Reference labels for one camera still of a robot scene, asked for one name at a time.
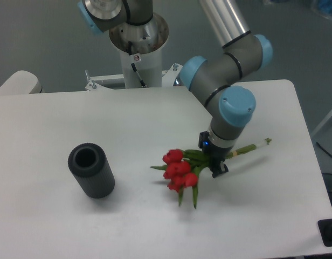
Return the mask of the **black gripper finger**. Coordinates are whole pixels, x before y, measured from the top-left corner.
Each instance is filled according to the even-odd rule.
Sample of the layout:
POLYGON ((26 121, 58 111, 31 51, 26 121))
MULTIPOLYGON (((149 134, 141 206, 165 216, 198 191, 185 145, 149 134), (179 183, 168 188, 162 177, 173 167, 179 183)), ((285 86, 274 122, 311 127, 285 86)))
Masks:
POLYGON ((217 178, 229 171, 227 165, 225 162, 220 161, 220 162, 214 162, 211 165, 211 172, 212 172, 212 177, 217 178))

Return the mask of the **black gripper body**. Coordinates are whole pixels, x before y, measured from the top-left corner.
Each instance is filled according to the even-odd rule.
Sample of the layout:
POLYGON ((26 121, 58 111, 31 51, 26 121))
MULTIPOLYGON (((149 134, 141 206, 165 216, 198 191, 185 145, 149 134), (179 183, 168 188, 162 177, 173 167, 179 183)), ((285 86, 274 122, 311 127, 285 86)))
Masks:
POLYGON ((199 134, 198 147, 202 152, 209 156, 209 168, 214 162, 225 162, 225 157, 233 147, 233 142, 223 140, 223 143, 217 143, 213 139, 214 134, 210 134, 209 131, 204 131, 199 134))

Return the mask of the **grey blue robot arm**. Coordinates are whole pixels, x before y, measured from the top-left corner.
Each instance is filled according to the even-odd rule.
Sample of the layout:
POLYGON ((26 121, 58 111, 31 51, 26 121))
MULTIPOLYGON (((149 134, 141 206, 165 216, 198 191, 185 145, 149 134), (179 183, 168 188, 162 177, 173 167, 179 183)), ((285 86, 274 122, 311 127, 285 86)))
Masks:
MULTIPOLYGON (((209 129, 199 135, 199 148, 210 158, 213 177, 227 172, 226 157, 251 120, 256 100, 237 86, 244 76, 267 65, 273 56, 269 40, 253 35, 235 1, 201 1, 222 46, 215 61, 189 59, 179 78, 211 114, 209 129)), ((154 12, 152 1, 80 1, 78 8, 93 32, 108 32, 120 53, 126 88, 160 87, 161 49, 169 28, 154 12)))

